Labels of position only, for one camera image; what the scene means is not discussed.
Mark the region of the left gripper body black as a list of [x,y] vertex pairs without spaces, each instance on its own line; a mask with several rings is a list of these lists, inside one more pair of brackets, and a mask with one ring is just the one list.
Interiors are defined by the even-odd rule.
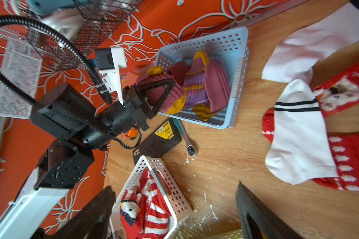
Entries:
[[128,115],[126,110],[130,112],[130,115],[142,130],[149,128],[147,125],[149,118],[147,118],[142,109],[142,102],[136,94],[135,86],[132,86],[129,92],[132,98],[127,101],[131,106],[124,107],[120,102],[116,102],[100,113],[100,122],[106,129],[106,133],[100,137],[101,140],[112,140],[122,133],[123,129],[125,129],[125,118]]

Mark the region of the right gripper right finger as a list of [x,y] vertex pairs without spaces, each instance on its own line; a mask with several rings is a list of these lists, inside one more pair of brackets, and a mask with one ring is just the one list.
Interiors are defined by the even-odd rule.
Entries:
[[245,239],[301,239],[242,183],[236,191],[236,205]]

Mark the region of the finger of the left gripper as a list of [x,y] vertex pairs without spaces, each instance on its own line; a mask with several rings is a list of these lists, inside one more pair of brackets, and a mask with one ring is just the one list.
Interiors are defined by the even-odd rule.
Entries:
[[152,119],[157,115],[174,86],[175,82],[171,78],[136,83],[136,94],[147,118]]

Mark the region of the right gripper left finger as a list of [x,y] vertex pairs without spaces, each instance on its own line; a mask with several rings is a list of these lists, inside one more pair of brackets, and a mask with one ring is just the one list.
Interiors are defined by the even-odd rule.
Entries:
[[111,186],[98,193],[75,217],[53,235],[38,228],[33,239],[106,239],[109,219],[116,200]]

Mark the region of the red white striped sock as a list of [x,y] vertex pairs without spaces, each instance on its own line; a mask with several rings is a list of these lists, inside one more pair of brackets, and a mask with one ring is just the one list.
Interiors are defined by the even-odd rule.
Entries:
[[146,199],[143,231],[138,235],[138,238],[165,238],[170,230],[170,218],[172,215],[157,183],[147,168],[143,170],[137,192],[141,193]]

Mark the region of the blue perforated plastic basket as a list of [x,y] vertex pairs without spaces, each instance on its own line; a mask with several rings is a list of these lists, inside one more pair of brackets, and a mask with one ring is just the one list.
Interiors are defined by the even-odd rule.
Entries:
[[164,46],[155,66],[178,78],[181,111],[160,114],[217,129],[233,128],[248,64],[248,29],[238,27]]

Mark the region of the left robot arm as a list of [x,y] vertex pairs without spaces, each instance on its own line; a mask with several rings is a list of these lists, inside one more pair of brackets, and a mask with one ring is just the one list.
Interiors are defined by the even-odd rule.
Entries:
[[31,122],[54,137],[14,202],[0,217],[0,239],[44,238],[41,224],[94,162],[93,152],[138,125],[147,130],[174,88],[172,79],[125,88],[125,100],[96,114],[70,84],[54,87],[32,105]]

